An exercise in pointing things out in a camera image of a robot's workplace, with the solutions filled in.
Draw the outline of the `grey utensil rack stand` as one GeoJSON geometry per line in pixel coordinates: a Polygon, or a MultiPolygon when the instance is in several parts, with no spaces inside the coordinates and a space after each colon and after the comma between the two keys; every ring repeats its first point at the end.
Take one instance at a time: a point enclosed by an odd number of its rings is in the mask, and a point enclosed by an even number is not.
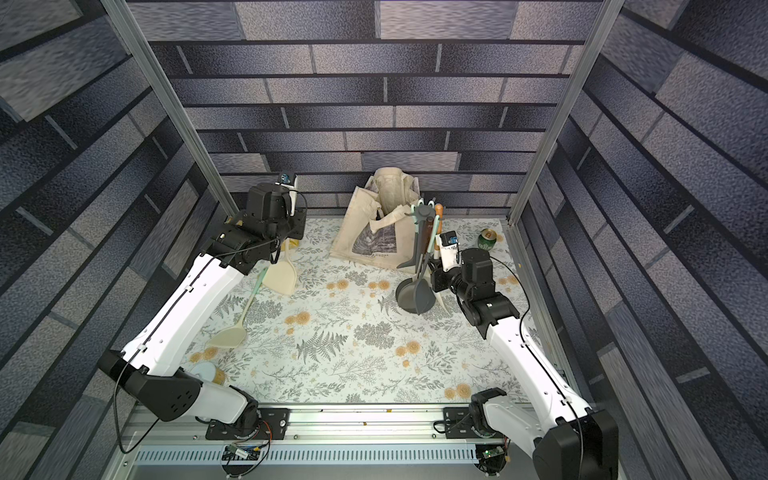
{"type": "MultiPolygon", "coordinates": [[[[418,204],[420,203],[425,202],[423,199],[420,199],[418,204]]],[[[429,311],[435,304],[435,294],[425,278],[428,261],[429,258],[427,262],[421,263],[421,268],[418,273],[415,272],[411,278],[403,280],[396,288],[395,298],[397,304],[401,309],[408,313],[421,315],[429,311]]],[[[414,266],[413,257],[400,264],[399,268],[404,268],[406,266],[414,266]]]]}

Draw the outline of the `mint handle cream spoon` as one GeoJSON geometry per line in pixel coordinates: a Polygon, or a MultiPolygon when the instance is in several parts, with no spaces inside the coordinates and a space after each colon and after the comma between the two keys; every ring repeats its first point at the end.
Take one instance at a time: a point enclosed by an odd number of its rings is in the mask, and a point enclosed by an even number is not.
{"type": "Polygon", "coordinates": [[[214,335],[207,343],[207,347],[219,348],[219,349],[234,349],[239,347],[246,339],[247,331],[244,323],[247,314],[259,293],[263,280],[267,274],[267,270],[262,270],[257,277],[256,284],[245,304],[245,307],[241,311],[240,317],[234,326],[225,328],[214,335]]]}

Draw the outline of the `mint handle cream spatula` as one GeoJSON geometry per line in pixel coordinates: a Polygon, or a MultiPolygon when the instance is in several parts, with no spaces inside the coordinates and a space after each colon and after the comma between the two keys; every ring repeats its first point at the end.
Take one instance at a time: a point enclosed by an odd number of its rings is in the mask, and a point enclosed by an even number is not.
{"type": "Polygon", "coordinates": [[[283,296],[291,296],[296,291],[298,272],[290,259],[291,249],[295,246],[294,239],[287,239],[281,244],[280,258],[267,269],[263,287],[283,296]]]}

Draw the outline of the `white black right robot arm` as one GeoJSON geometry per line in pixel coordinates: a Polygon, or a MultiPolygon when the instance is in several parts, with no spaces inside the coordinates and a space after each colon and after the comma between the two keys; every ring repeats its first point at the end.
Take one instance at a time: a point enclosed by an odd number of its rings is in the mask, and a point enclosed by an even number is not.
{"type": "Polygon", "coordinates": [[[616,479],[619,428],[573,390],[532,339],[521,314],[496,289],[493,261],[478,248],[443,246],[431,260],[433,289],[450,290],[470,325],[509,365],[533,410],[499,388],[472,396],[481,435],[498,433],[525,452],[541,479],[616,479]]]}

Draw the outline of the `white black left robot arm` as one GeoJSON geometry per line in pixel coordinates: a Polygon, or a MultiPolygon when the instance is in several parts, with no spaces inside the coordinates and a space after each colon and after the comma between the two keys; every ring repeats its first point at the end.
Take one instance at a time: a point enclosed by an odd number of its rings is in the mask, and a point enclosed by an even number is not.
{"type": "Polygon", "coordinates": [[[303,237],[307,210],[295,175],[250,188],[245,209],[219,227],[188,275],[133,340],[105,351],[99,369],[159,420],[182,416],[252,426],[256,401],[185,372],[183,357],[219,303],[258,265],[276,263],[282,243],[303,237]]]}

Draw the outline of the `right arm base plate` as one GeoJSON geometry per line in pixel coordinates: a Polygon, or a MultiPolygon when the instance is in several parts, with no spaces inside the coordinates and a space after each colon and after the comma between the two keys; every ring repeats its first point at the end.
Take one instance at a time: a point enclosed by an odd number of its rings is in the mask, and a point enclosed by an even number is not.
{"type": "Polygon", "coordinates": [[[484,438],[489,433],[475,406],[445,407],[442,414],[441,431],[448,439],[484,438]]]}

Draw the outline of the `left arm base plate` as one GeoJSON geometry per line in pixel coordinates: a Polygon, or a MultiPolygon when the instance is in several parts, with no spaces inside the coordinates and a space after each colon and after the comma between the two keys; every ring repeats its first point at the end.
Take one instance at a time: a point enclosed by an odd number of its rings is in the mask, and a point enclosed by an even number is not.
{"type": "Polygon", "coordinates": [[[245,412],[243,420],[224,424],[218,420],[208,423],[206,440],[266,441],[285,438],[291,410],[288,408],[262,408],[245,412]]]}

